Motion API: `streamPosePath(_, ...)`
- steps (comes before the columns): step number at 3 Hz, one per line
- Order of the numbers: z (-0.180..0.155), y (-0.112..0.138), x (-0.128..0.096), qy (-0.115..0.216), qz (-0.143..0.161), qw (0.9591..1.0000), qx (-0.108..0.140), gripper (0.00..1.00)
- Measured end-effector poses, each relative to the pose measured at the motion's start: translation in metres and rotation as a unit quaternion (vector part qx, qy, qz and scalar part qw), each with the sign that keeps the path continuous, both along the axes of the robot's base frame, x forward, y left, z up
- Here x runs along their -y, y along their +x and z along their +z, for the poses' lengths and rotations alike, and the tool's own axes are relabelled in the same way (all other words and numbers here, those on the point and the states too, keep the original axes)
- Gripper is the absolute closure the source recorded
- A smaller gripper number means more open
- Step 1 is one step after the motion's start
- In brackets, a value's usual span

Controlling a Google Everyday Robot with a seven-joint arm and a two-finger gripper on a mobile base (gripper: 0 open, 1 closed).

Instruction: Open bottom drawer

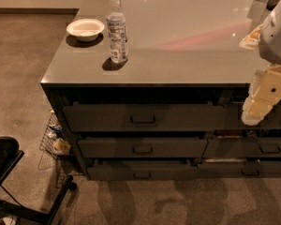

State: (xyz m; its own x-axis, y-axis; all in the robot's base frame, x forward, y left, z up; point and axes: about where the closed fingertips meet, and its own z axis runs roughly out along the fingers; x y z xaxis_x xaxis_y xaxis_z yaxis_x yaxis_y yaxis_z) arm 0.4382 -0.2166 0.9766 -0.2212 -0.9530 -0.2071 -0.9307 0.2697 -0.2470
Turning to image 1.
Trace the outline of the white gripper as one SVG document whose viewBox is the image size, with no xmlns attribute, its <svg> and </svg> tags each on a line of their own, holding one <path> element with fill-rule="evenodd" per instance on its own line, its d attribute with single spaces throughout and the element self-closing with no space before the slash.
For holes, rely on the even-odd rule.
<svg viewBox="0 0 281 225">
<path fill-rule="evenodd" d="M 244 37 L 239 46 L 254 50 L 259 45 L 262 25 Z M 244 101 L 241 119 L 245 125 L 255 126 L 281 100 L 281 65 L 271 65 L 266 70 L 257 70 L 249 87 L 249 97 Z"/>
</svg>

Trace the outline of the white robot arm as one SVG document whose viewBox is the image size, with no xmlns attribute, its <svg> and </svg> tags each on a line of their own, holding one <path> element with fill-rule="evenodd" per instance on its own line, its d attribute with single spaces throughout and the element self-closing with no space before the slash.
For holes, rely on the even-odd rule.
<svg viewBox="0 0 281 225">
<path fill-rule="evenodd" d="M 281 0 L 239 46 L 258 48 L 259 56 L 270 63 L 266 70 L 255 72 L 243 105 L 242 121 L 255 126 L 281 100 Z"/>
</svg>

